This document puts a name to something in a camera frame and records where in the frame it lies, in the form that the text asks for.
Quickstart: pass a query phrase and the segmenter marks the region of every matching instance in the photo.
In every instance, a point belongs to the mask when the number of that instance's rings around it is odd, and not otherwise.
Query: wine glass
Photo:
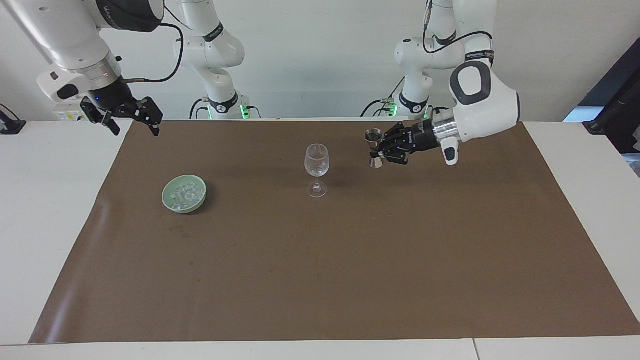
[[[326,146],[315,143],[307,148],[305,156],[305,169],[316,180],[307,186],[307,194],[314,198],[326,195],[326,184],[320,181],[320,177],[329,171],[329,150]]]

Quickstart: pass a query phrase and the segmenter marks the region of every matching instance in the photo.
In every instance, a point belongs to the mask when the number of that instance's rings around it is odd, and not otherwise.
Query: green bowl
[[[196,183],[196,185],[201,186],[204,189],[204,196],[202,197],[202,200],[198,201],[197,204],[191,206],[190,208],[180,209],[180,210],[173,209],[171,207],[171,204],[173,204],[173,199],[171,198],[171,194],[175,190],[177,190],[177,188],[180,185],[187,184],[190,181],[193,181],[194,183]],[[204,180],[200,179],[196,175],[183,175],[183,176],[176,177],[175,179],[171,180],[164,187],[164,190],[162,191],[162,203],[164,204],[164,206],[167,209],[178,214],[188,214],[196,211],[197,209],[200,208],[200,206],[202,206],[202,204],[204,204],[204,201],[206,199],[207,199],[207,184],[205,184]]]

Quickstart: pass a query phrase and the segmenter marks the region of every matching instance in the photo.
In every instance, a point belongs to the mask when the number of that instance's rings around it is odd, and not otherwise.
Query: black clamp
[[[80,107],[92,124],[101,124],[116,136],[120,134],[120,126],[116,124],[113,117],[133,119],[147,125],[154,136],[160,134],[158,125],[162,122],[163,114],[150,97],[140,101],[134,99],[132,102],[125,102],[116,108],[107,110],[104,115],[86,96],[80,103]]]
[[[370,152],[372,159],[384,157],[390,163],[409,164],[409,155],[414,152],[427,151],[439,147],[438,139],[433,133],[431,120],[425,120],[405,127],[398,122],[384,135],[377,149]]]

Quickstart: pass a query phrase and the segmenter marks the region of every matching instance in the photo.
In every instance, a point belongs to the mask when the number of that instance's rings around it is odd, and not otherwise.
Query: glass base
[[[314,180],[313,182],[309,183],[309,185],[307,186],[307,194],[309,194],[309,196],[318,199],[320,197],[323,197],[326,195],[326,184],[320,180],[318,180],[317,182]]]

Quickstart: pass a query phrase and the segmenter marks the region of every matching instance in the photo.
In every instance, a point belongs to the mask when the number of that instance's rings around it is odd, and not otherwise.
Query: metal jigger
[[[382,130],[375,127],[373,129],[369,129],[364,133],[364,138],[367,140],[371,151],[378,151],[380,142],[382,141]],[[381,168],[382,158],[372,158],[369,166],[371,168]]]

